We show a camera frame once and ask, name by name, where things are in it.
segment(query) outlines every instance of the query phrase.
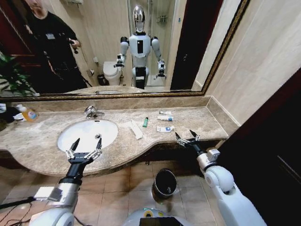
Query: robot body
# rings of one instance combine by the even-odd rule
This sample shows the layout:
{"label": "robot body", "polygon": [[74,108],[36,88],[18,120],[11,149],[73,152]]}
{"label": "robot body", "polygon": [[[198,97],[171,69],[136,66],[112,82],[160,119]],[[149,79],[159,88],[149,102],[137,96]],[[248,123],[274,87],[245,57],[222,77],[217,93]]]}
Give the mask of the robot body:
{"label": "robot body", "polygon": [[145,15],[141,6],[136,6],[133,12],[133,20],[136,26],[136,32],[128,39],[122,37],[120,39],[121,53],[117,56],[117,63],[114,67],[124,67],[127,58],[127,50],[130,47],[130,52],[133,57],[133,84],[135,87],[144,89],[149,69],[147,68],[147,58],[150,54],[151,47],[153,48],[158,60],[159,77],[164,75],[165,63],[161,58],[159,40],[157,37],[152,39],[143,31]]}

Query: dark wooden door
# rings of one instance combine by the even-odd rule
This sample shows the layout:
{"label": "dark wooden door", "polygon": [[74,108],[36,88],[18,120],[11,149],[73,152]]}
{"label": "dark wooden door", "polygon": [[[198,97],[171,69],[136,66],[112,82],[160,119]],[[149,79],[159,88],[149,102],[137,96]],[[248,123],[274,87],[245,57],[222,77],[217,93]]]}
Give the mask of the dark wooden door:
{"label": "dark wooden door", "polygon": [[191,89],[222,0],[187,0],[171,90]]}
{"label": "dark wooden door", "polygon": [[300,221],[300,99],[301,69],[219,148],[218,163],[267,225]]}

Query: sink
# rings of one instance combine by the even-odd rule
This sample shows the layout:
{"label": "sink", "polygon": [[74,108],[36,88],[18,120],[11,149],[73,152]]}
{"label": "sink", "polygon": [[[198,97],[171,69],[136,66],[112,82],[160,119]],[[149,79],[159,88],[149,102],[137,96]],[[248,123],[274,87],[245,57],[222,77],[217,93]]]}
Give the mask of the sink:
{"label": "sink", "polygon": [[69,150],[71,145],[80,138],[75,152],[91,152],[95,150],[99,135],[102,136],[102,148],[109,146],[118,134],[117,125],[107,120],[89,120],[75,123],[65,129],[57,141],[61,151]]}

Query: toilet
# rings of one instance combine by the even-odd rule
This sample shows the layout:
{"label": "toilet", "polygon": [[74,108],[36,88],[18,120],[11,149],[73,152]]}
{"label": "toilet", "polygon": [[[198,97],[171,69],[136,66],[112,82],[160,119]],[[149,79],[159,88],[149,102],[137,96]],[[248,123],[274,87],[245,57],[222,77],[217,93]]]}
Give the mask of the toilet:
{"label": "toilet", "polygon": [[103,73],[110,86],[118,86],[120,83],[121,68],[114,67],[116,61],[105,61],[103,63]]}

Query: toothpaste tube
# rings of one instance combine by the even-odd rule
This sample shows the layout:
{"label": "toothpaste tube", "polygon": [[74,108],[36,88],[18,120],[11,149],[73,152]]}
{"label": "toothpaste tube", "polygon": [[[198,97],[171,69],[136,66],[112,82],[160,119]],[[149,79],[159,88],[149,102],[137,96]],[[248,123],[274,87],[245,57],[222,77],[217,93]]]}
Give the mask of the toothpaste tube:
{"label": "toothpaste tube", "polygon": [[159,111],[159,114],[171,114],[171,112]]}
{"label": "toothpaste tube", "polygon": [[174,118],[173,118],[173,116],[158,116],[157,119],[163,120],[163,121],[172,121]]}
{"label": "toothpaste tube", "polygon": [[171,126],[171,127],[157,126],[157,132],[171,132],[173,129],[174,129],[174,126]]}

